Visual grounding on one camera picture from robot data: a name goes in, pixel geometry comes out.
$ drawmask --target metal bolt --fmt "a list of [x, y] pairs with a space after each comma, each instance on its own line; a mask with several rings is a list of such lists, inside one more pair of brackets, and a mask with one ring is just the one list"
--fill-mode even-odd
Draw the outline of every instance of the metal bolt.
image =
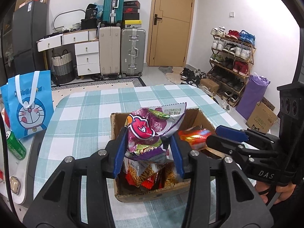
[[191, 154], [192, 156], [198, 156], [198, 155], [200, 154], [200, 152], [197, 151], [197, 150], [192, 150], [192, 151], [190, 152], [190, 154]]
[[225, 160], [225, 162], [228, 163], [228, 164], [230, 164], [230, 163], [233, 162], [233, 159], [232, 159], [231, 157], [226, 157], [224, 160]]
[[99, 154], [100, 156], [104, 156], [104, 155], [107, 154], [107, 151], [104, 150], [104, 149], [101, 149], [101, 150], [98, 151], [98, 154]]
[[65, 159], [64, 159], [64, 161], [65, 161], [66, 163], [70, 163], [70, 162], [72, 162], [72, 160], [73, 160], [73, 157], [72, 157], [72, 156], [67, 156], [67, 157], [65, 157]]

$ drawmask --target tablecloth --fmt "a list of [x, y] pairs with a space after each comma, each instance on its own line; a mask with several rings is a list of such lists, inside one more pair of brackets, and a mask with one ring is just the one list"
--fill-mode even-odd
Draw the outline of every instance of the tablecloth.
[[[241, 126], [202, 90], [190, 85], [159, 85], [73, 93], [57, 105], [46, 130], [37, 161], [34, 196], [38, 194], [66, 156], [85, 158], [104, 149], [111, 138], [110, 115], [141, 107], [187, 103], [199, 108], [216, 128]], [[139, 203], [121, 203], [114, 196], [113, 180], [108, 193], [116, 227], [180, 227], [188, 193]], [[215, 219], [215, 183], [211, 182], [210, 220]], [[81, 216], [87, 222], [86, 177], [81, 190]]]

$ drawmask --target green soda can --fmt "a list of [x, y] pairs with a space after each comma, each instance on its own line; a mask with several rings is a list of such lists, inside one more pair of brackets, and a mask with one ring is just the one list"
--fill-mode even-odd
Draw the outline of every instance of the green soda can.
[[9, 129], [6, 131], [6, 141], [8, 149], [16, 156], [16, 158], [23, 160], [26, 156], [26, 149]]

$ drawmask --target purple bag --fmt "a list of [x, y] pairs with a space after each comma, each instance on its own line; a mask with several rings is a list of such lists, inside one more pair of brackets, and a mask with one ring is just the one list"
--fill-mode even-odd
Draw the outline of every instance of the purple bag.
[[257, 102], [263, 99], [269, 84], [270, 81], [267, 78], [258, 76], [256, 73], [250, 75], [244, 94], [236, 108], [236, 111], [246, 120], [250, 117]]

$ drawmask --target door frame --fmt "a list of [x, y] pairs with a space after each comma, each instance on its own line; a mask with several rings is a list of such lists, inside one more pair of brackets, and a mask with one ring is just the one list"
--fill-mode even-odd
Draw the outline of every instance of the door frame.
[[[194, 13], [194, 2], [195, 2], [195, 0], [192, 0], [190, 28], [189, 28], [187, 47], [186, 47], [186, 55], [185, 55], [185, 60], [184, 60], [184, 67], [186, 65], [187, 56], [188, 56], [188, 50], [189, 50], [189, 43], [190, 43], [191, 30], [192, 30], [192, 21], [193, 21], [193, 13]], [[150, 61], [150, 51], [151, 51], [152, 28], [153, 28], [153, 21], [154, 21], [154, 9], [155, 9], [155, 0], [152, 0], [152, 2], [151, 2], [151, 11], [150, 11], [149, 32], [148, 32], [148, 45], [147, 45], [147, 54], [146, 54], [146, 62], [147, 62], [147, 66], [148, 67], [152, 66], [152, 65], [149, 65], [150, 64], [149, 61]]]

